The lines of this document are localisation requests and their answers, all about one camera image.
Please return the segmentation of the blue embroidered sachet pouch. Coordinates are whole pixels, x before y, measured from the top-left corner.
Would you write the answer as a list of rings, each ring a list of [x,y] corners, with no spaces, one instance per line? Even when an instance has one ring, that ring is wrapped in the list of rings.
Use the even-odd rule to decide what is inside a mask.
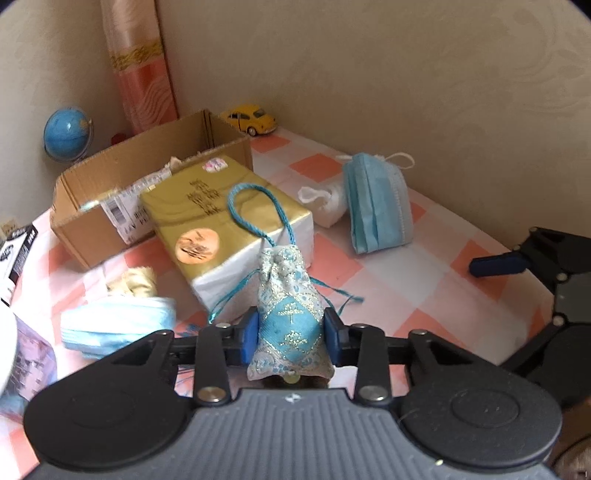
[[[287,231],[287,245],[280,245],[238,212],[238,196],[246,191],[266,195],[273,203],[280,223]],[[266,241],[259,254],[259,265],[217,300],[207,316],[213,324],[230,300],[257,278],[256,309],[259,311],[259,339],[246,374],[250,381],[270,376],[318,376],[332,379],[334,364],[324,338],[324,308],[331,301],[318,292],[328,284],[308,275],[304,256],[287,213],[269,188],[254,183],[239,183],[228,193],[228,211],[243,230]]]

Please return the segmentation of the yellow knotted cleaning cloth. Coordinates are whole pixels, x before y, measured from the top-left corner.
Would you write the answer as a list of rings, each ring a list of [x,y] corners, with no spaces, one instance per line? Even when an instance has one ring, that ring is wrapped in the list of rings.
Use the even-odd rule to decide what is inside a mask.
[[[107,284],[107,291],[117,296],[155,297],[156,274],[151,267],[129,268]]]

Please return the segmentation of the blue face mask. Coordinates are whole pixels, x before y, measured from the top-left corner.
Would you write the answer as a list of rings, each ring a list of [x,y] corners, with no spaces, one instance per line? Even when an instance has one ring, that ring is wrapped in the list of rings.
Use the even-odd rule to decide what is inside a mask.
[[[409,189],[403,175],[415,166],[406,152],[388,156],[339,155],[345,162],[344,186],[356,254],[369,254],[409,244],[414,223]]]
[[[176,302],[164,297],[108,296],[60,315],[65,348],[102,358],[155,331],[172,330]]]

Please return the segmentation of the white knotted cloth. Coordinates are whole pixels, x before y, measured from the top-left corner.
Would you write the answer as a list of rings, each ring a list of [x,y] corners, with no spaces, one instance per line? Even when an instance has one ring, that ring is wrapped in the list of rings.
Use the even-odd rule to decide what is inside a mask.
[[[331,228],[348,212],[344,182],[338,180],[322,188],[304,186],[297,192],[297,200],[311,211],[315,224]]]

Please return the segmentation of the brown knitted hair scrunchie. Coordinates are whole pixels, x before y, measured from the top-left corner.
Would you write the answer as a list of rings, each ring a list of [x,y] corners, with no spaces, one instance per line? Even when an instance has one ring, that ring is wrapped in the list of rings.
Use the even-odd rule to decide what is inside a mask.
[[[267,389],[327,389],[329,387],[329,380],[318,376],[300,376],[297,378],[270,376],[266,377],[266,379],[263,379],[262,384],[263,387]]]

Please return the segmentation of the orange checkered tablecloth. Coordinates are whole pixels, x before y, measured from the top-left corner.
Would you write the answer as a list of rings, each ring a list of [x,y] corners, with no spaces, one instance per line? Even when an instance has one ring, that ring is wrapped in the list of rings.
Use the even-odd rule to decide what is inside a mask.
[[[256,174],[296,197],[301,186],[337,179],[339,152],[279,128],[252,140]],[[366,298],[346,307],[346,323],[379,320],[389,334],[426,328],[469,350],[500,361],[545,326],[551,294],[530,273],[512,277],[474,279],[468,274],[473,257],[505,253],[506,248],[448,209],[409,188],[415,222],[410,245],[356,257],[349,241],[349,220],[329,229],[315,227],[311,273],[339,287],[352,287]],[[35,220],[39,236],[19,280],[13,307],[46,338],[53,341],[53,320],[94,294],[106,293],[114,279],[136,260],[147,259],[158,272],[158,287],[172,286],[177,301],[179,332],[194,333],[204,321],[197,297],[187,290],[179,270],[155,238],[140,243],[84,274],[49,227],[49,214]],[[298,456],[290,464],[262,451],[269,466],[238,461],[238,479],[321,479],[315,465]],[[20,425],[1,419],[1,479],[21,479],[36,458]]]

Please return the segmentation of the gold tissue pack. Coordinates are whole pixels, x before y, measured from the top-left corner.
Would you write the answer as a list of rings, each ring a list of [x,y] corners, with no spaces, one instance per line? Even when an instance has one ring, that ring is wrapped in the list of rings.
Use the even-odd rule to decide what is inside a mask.
[[[311,212],[228,156],[186,165],[140,195],[156,235],[207,312],[259,267],[260,252],[270,246],[230,214],[229,192],[242,183],[273,193],[294,230],[304,264],[310,266],[314,258]]]

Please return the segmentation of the open cardboard box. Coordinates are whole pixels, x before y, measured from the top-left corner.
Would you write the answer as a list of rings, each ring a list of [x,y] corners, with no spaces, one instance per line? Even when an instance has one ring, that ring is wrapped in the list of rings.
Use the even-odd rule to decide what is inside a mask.
[[[67,169],[55,183],[50,225],[83,270],[128,248],[101,206],[82,207],[161,170],[172,157],[184,164],[226,155],[252,168],[250,137],[201,110],[154,127]]]

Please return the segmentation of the clear jar white lid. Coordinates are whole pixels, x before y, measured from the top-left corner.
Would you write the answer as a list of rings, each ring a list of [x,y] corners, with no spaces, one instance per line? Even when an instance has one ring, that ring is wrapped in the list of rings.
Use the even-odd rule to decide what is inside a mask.
[[[31,399],[57,379],[52,346],[1,308],[1,416],[21,423]]]

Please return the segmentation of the black white pen box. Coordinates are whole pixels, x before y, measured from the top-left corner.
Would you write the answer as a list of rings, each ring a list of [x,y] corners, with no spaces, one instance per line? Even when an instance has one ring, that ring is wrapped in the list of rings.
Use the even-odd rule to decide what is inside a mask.
[[[38,230],[33,224],[11,232],[1,246],[1,302],[10,306]]]

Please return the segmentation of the yellow toy car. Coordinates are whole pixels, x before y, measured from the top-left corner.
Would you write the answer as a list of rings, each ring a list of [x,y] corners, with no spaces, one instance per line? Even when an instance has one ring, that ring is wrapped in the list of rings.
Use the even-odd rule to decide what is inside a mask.
[[[219,118],[250,137],[267,135],[276,131],[277,128],[277,122],[273,115],[256,104],[230,108],[223,111]]]

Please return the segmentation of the blue desk globe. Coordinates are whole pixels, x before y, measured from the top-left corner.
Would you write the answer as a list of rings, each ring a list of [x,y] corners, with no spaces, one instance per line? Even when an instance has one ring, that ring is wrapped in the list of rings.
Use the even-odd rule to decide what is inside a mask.
[[[59,163],[82,159],[90,148],[94,124],[78,107],[56,110],[47,120],[43,131],[45,153]]]

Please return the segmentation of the pink orange curtain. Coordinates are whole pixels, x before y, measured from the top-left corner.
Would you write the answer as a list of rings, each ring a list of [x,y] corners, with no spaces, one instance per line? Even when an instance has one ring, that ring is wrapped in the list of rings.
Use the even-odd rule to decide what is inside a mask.
[[[135,134],[178,118],[154,0],[100,3],[107,51]]]

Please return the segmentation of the wall power socket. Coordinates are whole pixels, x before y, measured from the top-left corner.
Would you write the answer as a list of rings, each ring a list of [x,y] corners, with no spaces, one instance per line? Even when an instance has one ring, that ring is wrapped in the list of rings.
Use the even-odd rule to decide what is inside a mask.
[[[2,220],[0,224],[1,237],[6,239],[13,231],[19,227],[17,221],[14,218],[8,220]]]

